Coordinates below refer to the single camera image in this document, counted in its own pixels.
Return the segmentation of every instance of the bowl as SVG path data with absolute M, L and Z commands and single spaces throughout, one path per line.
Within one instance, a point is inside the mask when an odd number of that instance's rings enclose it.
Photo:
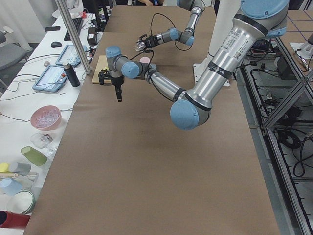
M 27 190 L 15 194 L 6 204 L 6 209 L 18 214 L 30 213 L 35 206 L 34 195 Z
M 43 106 L 36 110 L 30 118 L 33 127 L 41 131 L 55 130 L 61 123 L 61 111 L 53 105 Z

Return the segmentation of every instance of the gray chair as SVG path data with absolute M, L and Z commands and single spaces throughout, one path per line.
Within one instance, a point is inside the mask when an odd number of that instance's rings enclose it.
M 7 32 L 0 31 L 0 43 L 4 43 L 6 41 L 6 33 Z M 0 47 L 0 72 L 12 65 L 15 65 L 22 59 L 26 59 L 26 51 L 20 46 L 14 43 L 8 43 Z M 7 85 L 3 82 L 1 77 L 0 83 L 7 88 Z

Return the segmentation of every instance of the person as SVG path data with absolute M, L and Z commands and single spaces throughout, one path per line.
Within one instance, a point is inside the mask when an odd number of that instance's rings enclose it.
M 137 0 L 136 6 L 162 6 L 164 0 Z

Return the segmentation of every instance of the black computer mouse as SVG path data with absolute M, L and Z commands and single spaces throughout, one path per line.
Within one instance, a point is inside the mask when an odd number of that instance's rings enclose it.
M 61 47 L 61 46 L 62 46 L 62 43 L 57 42 L 57 41 L 51 43 L 52 48 Z

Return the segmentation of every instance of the wooden block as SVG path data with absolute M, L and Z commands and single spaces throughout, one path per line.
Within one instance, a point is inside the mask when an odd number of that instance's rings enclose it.
M 94 71 L 94 75 L 92 77 L 93 84 L 99 84 L 98 74 L 101 70 L 104 70 L 105 67 L 107 66 L 108 66 L 107 57 L 105 55 L 100 55 L 97 66 L 96 66 L 96 70 Z M 110 84 L 111 84 L 110 80 L 104 80 L 104 85 L 110 85 Z

